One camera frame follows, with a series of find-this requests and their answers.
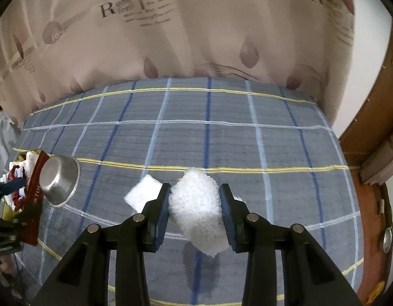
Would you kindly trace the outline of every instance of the gray checkered fabric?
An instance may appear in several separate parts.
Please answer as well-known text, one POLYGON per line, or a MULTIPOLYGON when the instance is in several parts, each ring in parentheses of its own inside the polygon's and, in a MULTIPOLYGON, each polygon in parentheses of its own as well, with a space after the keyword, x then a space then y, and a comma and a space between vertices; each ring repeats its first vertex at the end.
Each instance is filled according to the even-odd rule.
MULTIPOLYGON (((32 300, 86 226, 133 214, 124 196, 146 173, 174 185, 185 167, 228 183, 274 224, 301 223, 353 288, 362 278, 362 225, 338 141, 318 106, 294 91, 236 79, 156 79, 98 88, 31 115, 17 149, 77 157, 81 178, 62 208, 44 200, 39 238, 17 254, 32 300)), ((10 154, 14 160, 17 151, 10 154)), ((109 276, 114 300, 115 253, 109 276)), ((278 299, 283 274, 278 254, 278 299)), ((153 303, 240 302, 247 254, 211 258, 169 222, 159 252, 145 254, 153 303)))

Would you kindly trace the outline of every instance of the stainless steel bowl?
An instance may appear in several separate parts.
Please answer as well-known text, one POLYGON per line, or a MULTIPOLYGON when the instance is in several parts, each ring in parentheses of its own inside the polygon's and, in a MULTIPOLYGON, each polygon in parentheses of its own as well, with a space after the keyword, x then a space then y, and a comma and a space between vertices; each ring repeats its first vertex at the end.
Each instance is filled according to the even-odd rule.
POLYGON ((392 245, 392 228, 386 228, 383 235, 382 246, 383 251, 388 253, 392 245))
POLYGON ((49 204, 65 205, 75 194, 79 177, 79 162, 75 158, 63 155, 49 158, 40 175, 40 186, 49 204))

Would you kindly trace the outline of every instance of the folded white napkin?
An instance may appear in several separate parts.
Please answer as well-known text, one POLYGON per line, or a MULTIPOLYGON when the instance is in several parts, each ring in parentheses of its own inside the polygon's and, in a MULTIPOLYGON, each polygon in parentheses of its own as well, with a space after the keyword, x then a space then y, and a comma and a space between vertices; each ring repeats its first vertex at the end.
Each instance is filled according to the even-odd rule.
POLYGON ((157 199, 161 185, 162 183, 147 174, 129 193, 127 193, 124 197, 124 201, 136 212, 141 213, 148 201, 157 199))

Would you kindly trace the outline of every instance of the metal screw head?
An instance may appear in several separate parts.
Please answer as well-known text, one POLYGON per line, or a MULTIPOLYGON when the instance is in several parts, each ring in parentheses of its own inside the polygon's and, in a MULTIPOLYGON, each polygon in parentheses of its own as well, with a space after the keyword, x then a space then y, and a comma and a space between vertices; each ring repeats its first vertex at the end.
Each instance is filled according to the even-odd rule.
POLYGON ((133 221, 134 222, 141 222, 142 220, 144 220, 146 217, 143 214, 136 214, 133 216, 133 221))
POLYGON ((304 227, 301 224, 294 224, 293 230, 297 233, 302 233, 304 231, 304 227))
POLYGON ((247 220, 250 222, 256 222, 257 220, 259 220, 259 216, 255 213, 250 213, 246 216, 247 220))
POLYGON ((95 233, 98 230, 99 226, 97 224, 91 224, 90 226, 88 226, 88 232, 90 233, 95 233))

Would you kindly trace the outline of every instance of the yellow stripe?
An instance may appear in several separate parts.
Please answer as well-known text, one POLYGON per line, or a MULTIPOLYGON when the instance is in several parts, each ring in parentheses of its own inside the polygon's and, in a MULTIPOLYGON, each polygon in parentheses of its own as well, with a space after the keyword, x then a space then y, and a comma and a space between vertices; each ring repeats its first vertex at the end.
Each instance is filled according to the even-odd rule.
POLYGON ((49 253, 51 253, 55 258, 57 258, 59 261, 61 261, 62 257, 58 254, 56 254, 52 249, 50 249, 48 246, 46 246, 42 240, 38 239, 38 243, 40 243, 42 245, 43 248, 45 248, 45 250, 47 250, 49 253))
MULTIPOLYGON (((134 90, 122 90, 122 91, 113 91, 113 92, 106 92, 106 93, 98 93, 98 94, 94 94, 94 95, 88 95, 87 97, 83 97, 80 99, 74 99, 74 100, 70 100, 67 102, 63 102, 61 104, 56 104, 53 105, 51 107, 46 107, 40 110, 37 110, 35 112, 32 112, 30 115, 34 115, 37 112, 43 112, 45 110, 48 109, 52 109, 52 108, 56 108, 56 107, 60 107, 60 106, 64 106, 67 104, 72 104, 75 102, 79 102, 79 101, 84 101, 84 100, 89 100, 89 99, 94 99, 94 98, 98 98, 101 96, 109 96, 109 95, 116 95, 116 94, 124 94, 124 93, 140 93, 140 92, 161 92, 161 91, 166 91, 167 88, 166 87, 153 87, 153 88, 138 88, 138 89, 134 89, 134 90)), ((309 103, 312 104, 313 102, 308 101, 308 100, 298 100, 298 99, 290 99, 290 98, 285 98, 282 97, 280 95, 274 95, 274 94, 266 94, 266 93, 257 93, 257 92, 247 92, 247 91, 235 91, 235 90, 225 90, 225 89, 221 89, 221 88, 201 88, 201 87, 171 87, 169 89, 169 91, 200 91, 200 92, 215 92, 215 93, 231 93, 231 94, 242 94, 242 95, 257 95, 257 96, 261 96, 261 97, 268 97, 268 98, 275 98, 275 99, 280 99, 280 100, 285 100, 285 101, 292 101, 292 102, 305 102, 305 103, 309 103)))
MULTIPOLYGON (((47 250, 51 255, 53 255, 59 261, 62 259, 62 257, 60 255, 56 254, 54 250, 52 250, 48 246, 46 246, 40 239, 38 239, 38 243, 40 243, 45 248, 45 250, 47 250)), ((342 271, 342 274, 348 275, 352 270, 354 270, 354 268, 358 267, 363 262, 364 262, 364 258, 360 259, 357 263, 353 264, 348 269, 342 271)), ((114 286, 108 285, 107 288, 110 291, 116 292, 116 288, 114 286)), ((277 300, 284 300, 284 295, 278 295, 277 300)), ((157 304, 157 305, 164 305, 164 306, 188 306, 189 305, 187 303, 170 303, 168 301, 160 301, 160 300, 155 300, 155 299, 150 299, 150 302, 157 304)), ((210 304, 210 305, 198 304, 198 306, 239 306, 239 305, 241 305, 240 302, 218 303, 218 304, 210 304)))
MULTIPOLYGON (((21 148, 12 148, 18 152, 26 152, 28 150, 23 150, 21 148)), ((126 169, 135 169, 135 170, 143 170, 147 168, 151 171, 185 171, 189 167, 181 166, 181 165, 142 165, 142 164, 133 164, 133 163, 122 163, 122 162, 113 162, 113 161, 100 161, 94 159, 88 159, 85 157, 77 157, 79 162, 84 163, 92 163, 92 164, 100 164, 100 165, 108 165, 110 167, 118 167, 118 168, 126 168, 126 169)), ((322 172, 322 171, 330 171, 330 170, 349 170, 347 165, 326 165, 324 167, 285 167, 285 168, 233 168, 233 167, 218 167, 218 168, 197 168, 199 170, 206 171, 211 174, 218 173, 228 173, 228 174, 262 174, 264 172, 268 174, 280 174, 287 172, 322 172)))
POLYGON ((360 259, 357 263, 354 263, 351 267, 349 267, 348 269, 345 269, 342 272, 343 275, 348 275, 352 270, 354 270, 356 267, 358 267, 363 262, 364 262, 364 258, 360 259))

